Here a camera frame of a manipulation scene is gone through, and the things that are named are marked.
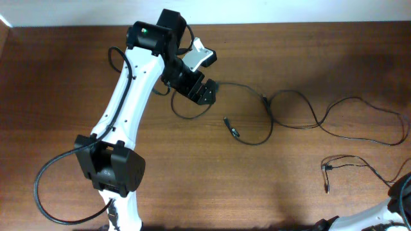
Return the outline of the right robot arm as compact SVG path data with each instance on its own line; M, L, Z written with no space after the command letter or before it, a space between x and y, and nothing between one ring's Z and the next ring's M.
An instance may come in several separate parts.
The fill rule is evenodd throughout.
M322 219L311 230L367 231L410 230L410 174L402 176L388 191L389 198L352 216Z

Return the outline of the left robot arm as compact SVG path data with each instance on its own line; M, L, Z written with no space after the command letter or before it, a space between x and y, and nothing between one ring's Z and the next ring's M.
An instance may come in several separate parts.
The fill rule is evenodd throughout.
M198 67L216 61L216 53L199 38L184 58L177 56L186 21L179 12L164 9L156 24L137 21L127 32L125 61L109 104L90 136L79 135L74 145L84 176L108 205L109 230L140 230L136 190L145 170L135 153L137 129L157 80L197 105L216 101L216 83L204 81Z

